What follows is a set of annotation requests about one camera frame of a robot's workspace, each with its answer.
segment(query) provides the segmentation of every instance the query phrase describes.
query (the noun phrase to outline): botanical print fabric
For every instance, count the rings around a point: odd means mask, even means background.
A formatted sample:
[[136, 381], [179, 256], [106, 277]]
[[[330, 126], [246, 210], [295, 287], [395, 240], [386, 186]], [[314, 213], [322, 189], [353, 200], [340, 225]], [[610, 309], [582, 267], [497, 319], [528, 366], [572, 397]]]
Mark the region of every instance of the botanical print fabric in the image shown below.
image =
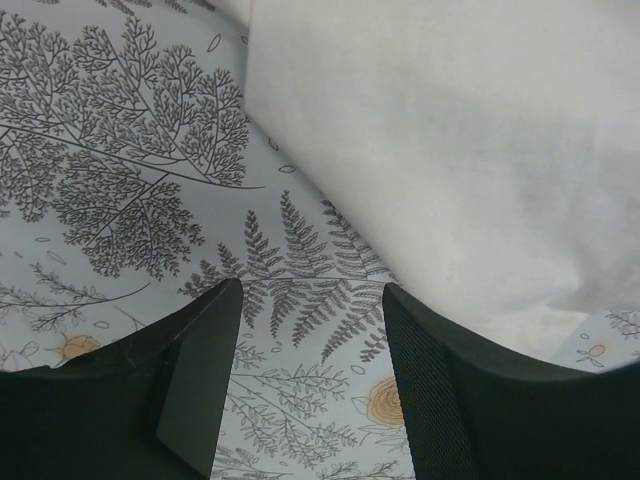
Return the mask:
[[3, 2], [0, 367], [61, 365], [239, 277], [213, 478], [414, 478], [393, 277], [244, 114], [238, 28], [200, 1]]

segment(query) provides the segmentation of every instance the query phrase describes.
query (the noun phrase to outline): fabric fold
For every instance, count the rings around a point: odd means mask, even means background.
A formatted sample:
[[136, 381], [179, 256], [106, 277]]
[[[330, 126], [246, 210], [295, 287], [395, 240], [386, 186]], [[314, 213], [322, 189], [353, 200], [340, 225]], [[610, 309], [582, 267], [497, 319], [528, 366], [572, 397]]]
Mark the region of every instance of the fabric fold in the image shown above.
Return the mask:
[[257, 0], [248, 114], [413, 295], [547, 359], [637, 308], [640, 7]]

